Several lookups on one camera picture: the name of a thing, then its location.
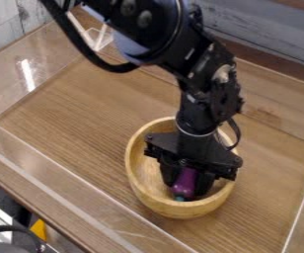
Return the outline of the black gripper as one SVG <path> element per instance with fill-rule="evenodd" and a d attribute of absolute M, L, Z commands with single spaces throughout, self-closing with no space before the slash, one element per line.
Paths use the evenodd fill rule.
<path fill-rule="evenodd" d="M 216 129 L 206 135 L 190 135 L 180 128 L 168 132 L 149 132 L 145 155 L 160 164 L 162 182 L 172 187 L 181 169 L 189 167 L 200 173 L 196 179 L 194 199 L 200 200 L 210 191 L 216 179 L 236 180 L 244 160 L 233 152 L 241 140 L 237 130 L 237 141 L 228 144 L 222 133 Z"/>

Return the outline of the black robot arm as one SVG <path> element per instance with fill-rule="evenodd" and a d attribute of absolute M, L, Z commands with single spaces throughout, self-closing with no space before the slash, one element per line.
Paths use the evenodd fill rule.
<path fill-rule="evenodd" d="M 180 201 L 208 194 L 217 180 L 237 178 L 244 160 L 224 143 L 218 127 L 234 121 L 245 103 L 237 63 L 205 31 L 201 7 L 189 0 L 81 0 L 85 10 L 116 32 L 122 64 L 89 47 L 54 0 L 39 0 L 83 56 L 102 69 L 126 73 L 144 65 L 169 72 L 181 91 L 176 130 L 146 135 L 145 155 L 160 165 L 162 182 Z"/>

